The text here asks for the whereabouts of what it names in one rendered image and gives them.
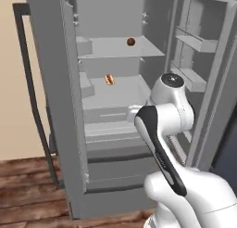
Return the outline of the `grey fridge shelf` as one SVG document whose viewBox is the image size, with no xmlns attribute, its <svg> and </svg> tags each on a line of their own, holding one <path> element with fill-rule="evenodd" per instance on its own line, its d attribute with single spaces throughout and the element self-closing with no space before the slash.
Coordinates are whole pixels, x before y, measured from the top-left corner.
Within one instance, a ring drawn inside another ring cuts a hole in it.
<svg viewBox="0 0 237 228">
<path fill-rule="evenodd" d="M 92 79 L 94 95 L 82 99 L 83 108 L 142 106 L 151 93 L 141 75 L 115 77 L 114 81 L 108 85 L 104 78 Z"/>
<path fill-rule="evenodd" d="M 80 59 L 109 57 L 163 57 L 164 54 L 146 37 L 135 37 L 135 44 L 128 45 L 127 37 L 76 38 Z"/>
</svg>

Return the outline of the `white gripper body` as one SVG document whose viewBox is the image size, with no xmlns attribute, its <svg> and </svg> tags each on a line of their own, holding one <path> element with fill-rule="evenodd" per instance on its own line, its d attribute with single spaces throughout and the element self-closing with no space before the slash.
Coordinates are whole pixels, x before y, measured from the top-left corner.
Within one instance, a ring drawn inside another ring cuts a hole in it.
<svg viewBox="0 0 237 228">
<path fill-rule="evenodd" d="M 127 122 L 134 122 L 134 118 L 136 116 L 136 114 L 138 113 L 138 111 L 140 110 L 141 106 L 139 105 L 132 105 L 132 106 L 128 106 L 127 109 Z"/>
</svg>

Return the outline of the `grey fridge door with bins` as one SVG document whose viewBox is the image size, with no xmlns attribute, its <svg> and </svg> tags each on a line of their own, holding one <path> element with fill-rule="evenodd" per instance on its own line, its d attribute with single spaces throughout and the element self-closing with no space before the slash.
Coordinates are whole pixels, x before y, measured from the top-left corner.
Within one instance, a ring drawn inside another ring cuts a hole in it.
<svg viewBox="0 0 237 228">
<path fill-rule="evenodd" d="M 185 165 L 207 171 L 237 100 L 237 0 L 183 0 L 176 17 L 169 68 L 185 81 L 194 124 L 171 142 Z"/>
</svg>

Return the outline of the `plain grey fridge door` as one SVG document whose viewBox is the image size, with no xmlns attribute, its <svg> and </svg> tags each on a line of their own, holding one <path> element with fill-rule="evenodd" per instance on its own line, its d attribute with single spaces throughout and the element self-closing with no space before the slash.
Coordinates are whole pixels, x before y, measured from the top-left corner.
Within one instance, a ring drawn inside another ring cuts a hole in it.
<svg viewBox="0 0 237 228">
<path fill-rule="evenodd" d="M 82 219 L 88 168 L 72 6 L 66 0 L 27 2 L 70 214 Z"/>
</svg>

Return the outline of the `dark cabinet panel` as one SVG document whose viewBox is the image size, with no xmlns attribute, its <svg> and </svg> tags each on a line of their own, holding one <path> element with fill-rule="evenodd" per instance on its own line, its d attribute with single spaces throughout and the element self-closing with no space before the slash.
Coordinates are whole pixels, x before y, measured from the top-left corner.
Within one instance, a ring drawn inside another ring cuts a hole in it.
<svg viewBox="0 0 237 228">
<path fill-rule="evenodd" d="M 214 157 L 211 172 L 225 179 L 237 196 L 237 114 L 233 113 Z"/>
</svg>

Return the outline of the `grey fridge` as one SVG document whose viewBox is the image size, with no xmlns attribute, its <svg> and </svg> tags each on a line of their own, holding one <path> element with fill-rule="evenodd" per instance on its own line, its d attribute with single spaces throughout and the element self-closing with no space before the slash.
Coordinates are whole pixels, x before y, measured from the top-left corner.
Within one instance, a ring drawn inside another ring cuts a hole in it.
<svg viewBox="0 0 237 228">
<path fill-rule="evenodd" d="M 141 75 L 153 88 L 167 71 L 173 55 L 173 28 L 183 0 L 73 0 L 76 38 L 146 37 L 163 57 L 109 57 L 80 59 L 82 99 L 94 95 L 92 79 Z M 151 204 L 143 191 L 144 176 L 156 169 L 151 152 L 133 122 L 89 123 L 84 126 L 86 162 L 86 216 L 94 217 Z"/>
</svg>

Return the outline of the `grey fridge drawer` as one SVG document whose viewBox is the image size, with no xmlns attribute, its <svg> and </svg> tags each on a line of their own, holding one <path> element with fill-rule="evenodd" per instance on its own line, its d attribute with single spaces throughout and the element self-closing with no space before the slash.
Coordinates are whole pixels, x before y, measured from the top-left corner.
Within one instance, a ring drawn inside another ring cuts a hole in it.
<svg viewBox="0 0 237 228">
<path fill-rule="evenodd" d="M 134 106 L 85 108 L 81 112 L 81 118 L 85 124 L 126 121 L 127 114 Z"/>
</svg>

